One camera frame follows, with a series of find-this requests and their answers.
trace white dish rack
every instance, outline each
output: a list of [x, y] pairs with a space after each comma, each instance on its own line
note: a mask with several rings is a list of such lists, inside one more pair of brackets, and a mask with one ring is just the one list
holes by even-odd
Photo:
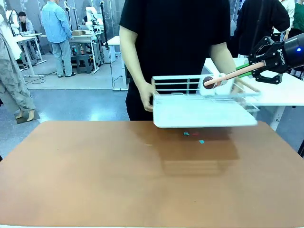
[[[153, 77], [152, 84], [157, 91], [153, 96], [154, 124], [159, 128], [257, 125], [254, 113], [259, 109], [247, 103], [245, 97], [256, 98], [259, 90], [240, 79], [239, 83], [230, 80], [226, 85], [207, 90], [202, 86], [207, 76], [213, 75]], [[240, 92], [231, 94], [233, 86]], [[252, 92], [245, 93], [244, 87]]]

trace gray stool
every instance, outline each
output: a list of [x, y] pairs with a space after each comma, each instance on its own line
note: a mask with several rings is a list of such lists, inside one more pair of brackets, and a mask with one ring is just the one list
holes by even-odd
[[91, 63], [90, 56], [88, 54], [77, 55], [76, 61], [77, 61], [77, 73], [78, 74], [80, 74], [82, 72], [86, 72], [87, 74], [91, 73], [93, 66]]

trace blue floor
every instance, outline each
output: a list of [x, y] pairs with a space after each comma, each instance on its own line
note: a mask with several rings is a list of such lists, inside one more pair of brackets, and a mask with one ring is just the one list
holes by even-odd
[[[14, 115], [0, 107], [0, 155], [5, 157], [41, 122], [47, 120], [129, 120], [126, 92], [112, 90], [31, 90], [41, 117], [16, 124]], [[304, 107], [286, 108], [277, 133], [296, 151], [304, 139]], [[261, 110], [258, 119], [270, 123], [270, 114]]]

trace black hoodie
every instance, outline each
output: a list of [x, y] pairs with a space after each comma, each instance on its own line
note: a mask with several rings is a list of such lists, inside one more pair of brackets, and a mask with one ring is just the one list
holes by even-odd
[[272, 27], [283, 32], [290, 27], [290, 18], [279, 0], [246, 0], [237, 19], [234, 39], [239, 42], [239, 54], [249, 56], [252, 48]]

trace green shirt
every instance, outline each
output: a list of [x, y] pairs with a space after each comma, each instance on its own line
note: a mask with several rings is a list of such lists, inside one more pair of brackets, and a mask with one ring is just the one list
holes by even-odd
[[304, 32], [304, 5], [297, 3], [294, 10], [294, 28]]

